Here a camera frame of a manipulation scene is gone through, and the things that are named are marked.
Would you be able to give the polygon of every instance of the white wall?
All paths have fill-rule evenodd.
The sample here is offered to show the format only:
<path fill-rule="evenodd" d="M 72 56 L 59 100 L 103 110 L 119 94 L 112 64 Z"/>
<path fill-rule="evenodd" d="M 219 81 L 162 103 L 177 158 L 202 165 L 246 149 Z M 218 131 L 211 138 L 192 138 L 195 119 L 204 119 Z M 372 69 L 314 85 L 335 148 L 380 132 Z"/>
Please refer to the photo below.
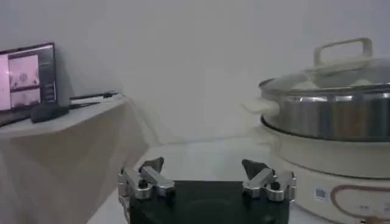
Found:
<path fill-rule="evenodd" d="M 370 37 L 390 56 L 390 1 L 3 0 L 0 48 L 55 41 L 72 94 L 122 89 L 161 143 L 241 135 L 257 83 L 315 46 Z"/>

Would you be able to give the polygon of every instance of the glass lid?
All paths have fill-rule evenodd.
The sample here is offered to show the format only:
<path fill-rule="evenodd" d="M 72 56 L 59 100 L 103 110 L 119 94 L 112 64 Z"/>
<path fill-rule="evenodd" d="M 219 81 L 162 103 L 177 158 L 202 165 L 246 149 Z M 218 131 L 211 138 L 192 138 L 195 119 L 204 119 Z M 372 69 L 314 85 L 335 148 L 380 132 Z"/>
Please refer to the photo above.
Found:
<path fill-rule="evenodd" d="M 363 53 L 353 59 L 323 63 L 321 50 L 339 44 L 362 42 Z M 372 42 L 368 38 L 326 44 L 314 51 L 314 67 L 260 84 L 266 91 L 281 93 L 321 93 L 390 89 L 390 61 L 372 59 Z"/>
<path fill-rule="evenodd" d="M 286 75 L 261 85 L 262 89 L 276 91 L 340 91 L 358 90 L 359 87 L 390 88 L 390 61 L 370 60 L 338 66 L 338 69 L 307 69 L 298 74 Z"/>

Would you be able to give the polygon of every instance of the label sticker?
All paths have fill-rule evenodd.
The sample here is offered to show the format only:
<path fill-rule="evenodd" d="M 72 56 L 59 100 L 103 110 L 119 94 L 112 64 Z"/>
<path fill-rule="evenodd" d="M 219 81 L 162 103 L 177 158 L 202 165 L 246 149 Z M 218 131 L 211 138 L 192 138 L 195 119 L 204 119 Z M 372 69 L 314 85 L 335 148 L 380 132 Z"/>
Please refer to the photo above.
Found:
<path fill-rule="evenodd" d="M 314 188 L 314 199 L 316 201 L 326 202 L 327 201 L 328 192 L 322 187 Z"/>

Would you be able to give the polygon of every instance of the white table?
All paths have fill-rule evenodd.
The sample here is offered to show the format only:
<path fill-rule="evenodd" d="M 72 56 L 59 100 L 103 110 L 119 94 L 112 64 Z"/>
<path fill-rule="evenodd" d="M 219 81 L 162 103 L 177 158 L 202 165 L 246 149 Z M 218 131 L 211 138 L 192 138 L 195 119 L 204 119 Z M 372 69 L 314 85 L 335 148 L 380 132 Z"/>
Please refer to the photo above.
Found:
<path fill-rule="evenodd" d="M 145 159 L 154 159 L 159 156 L 165 159 L 161 174 L 172 180 L 243 181 L 246 179 L 246 174 L 241 160 L 251 159 L 267 163 L 269 150 L 265 146 L 256 145 L 250 138 L 166 145 L 149 149 L 138 162 L 137 167 Z M 107 223 L 127 224 L 116 190 L 88 221 L 88 224 Z M 293 206 L 289 223 L 329 224 L 330 222 Z"/>

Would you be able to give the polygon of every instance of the white shelf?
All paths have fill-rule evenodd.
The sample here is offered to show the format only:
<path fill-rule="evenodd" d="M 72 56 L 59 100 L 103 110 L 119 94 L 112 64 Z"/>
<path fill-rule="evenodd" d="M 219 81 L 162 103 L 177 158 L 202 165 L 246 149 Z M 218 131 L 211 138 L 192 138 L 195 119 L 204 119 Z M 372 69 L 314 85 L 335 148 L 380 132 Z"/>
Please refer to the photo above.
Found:
<path fill-rule="evenodd" d="M 45 135 L 65 130 L 99 114 L 123 105 L 126 98 L 71 110 L 67 115 L 51 121 L 33 124 L 30 119 L 0 128 L 0 139 Z"/>

